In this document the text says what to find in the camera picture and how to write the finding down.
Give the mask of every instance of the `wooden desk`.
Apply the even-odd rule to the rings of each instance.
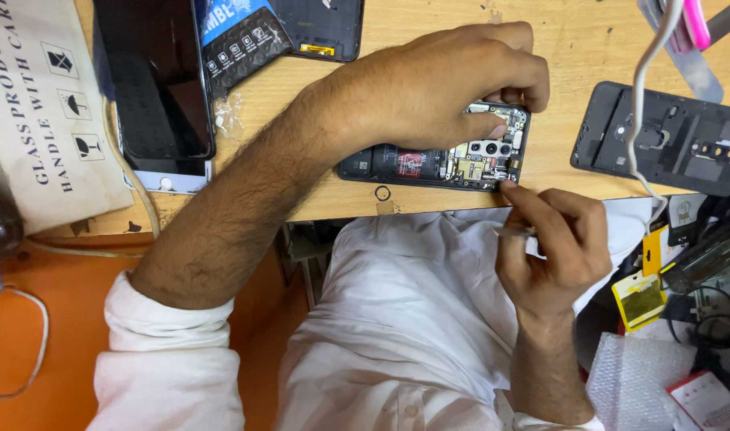
[[[87,37],[91,34],[91,0],[75,0]],[[704,2],[711,17],[730,0]],[[366,0],[360,56],[421,34],[458,25],[501,19],[527,21],[535,34],[534,53],[545,57],[551,70],[549,108],[534,115],[524,158],[521,184],[536,190],[557,187],[597,199],[644,196],[636,181],[575,170],[569,158],[594,86],[600,81],[630,84],[639,56],[653,32],[631,0]],[[730,34],[705,52],[724,86],[723,103],[730,105]],[[240,141],[219,137],[216,168],[224,166],[238,147],[269,122],[305,85],[340,64],[283,57],[234,89],[244,103]],[[669,57],[661,52],[647,72],[647,88],[691,97]],[[497,194],[389,186],[393,205],[381,205],[373,194],[378,184],[339,180],[326,174],[291,220],[374,216],[381,212],[427,212],[503,206]],[[661,193],[680,190],[657,186]],[[165,224],[187,201],[186,196],[153,193]],[[137,198],[131,208],[100,215],[85,225],[45,232],[45,238],[109,235],[129,231],[129,221],[149,231],[147,213]]]

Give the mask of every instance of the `orange surface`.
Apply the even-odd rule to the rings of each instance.
[[[0,431],[85,429],[97,408],[93,367],[97,354],[107,348],[103,301],[117,273],[134,268],[138,259],[25,251],[4,262],[3,278],[44,301],[51,332],[34,384],[19,397],[0,401]],[[248,431],[270,429],[273,424],[277,366],[288,337],[307,312],[299,280],[296,277],[291,288],[283,286],[278,258],[270,249],[236,300],[230,319],[232,345],[242,356],[238,384]],[[0,392],[15,390],[32,371],[41,319],[31,301],[0,294]],[[244,382],[248,376],[255,380]]]

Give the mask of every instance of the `black ring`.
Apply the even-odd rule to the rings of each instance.
[[[381,188],[386,189],[387,192],[389,193],[387,195],[387,197],[385,197],[383,199],[381,199],[381,198],[378,197],[378,191],[381,190]],[[380,202],[385,202],[385,201],[389,200],[390,197],[392,197],[392,191],[389,190],[389,187],[386,187],[386,186],[378,186],[378,187],[376,187],[376,191],[373,192],[373,194],[376,195],[376,199],[378,199]]]

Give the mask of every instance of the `white phone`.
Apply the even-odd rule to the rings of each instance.
[[[120,151],[139,177],[144,188],[151,192],[194,195],[211,181],[212,162],[210,160],[154,160],[136,159],[123,151],[123,129],[118,124],[117,137]],[[126,186],[134,189],[124,173]]]

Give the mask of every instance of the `bubble wrap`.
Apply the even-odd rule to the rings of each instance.
[[[688,376],[696,348],[602,333],[586,390],[607,431],[671,431],[666,388]]]

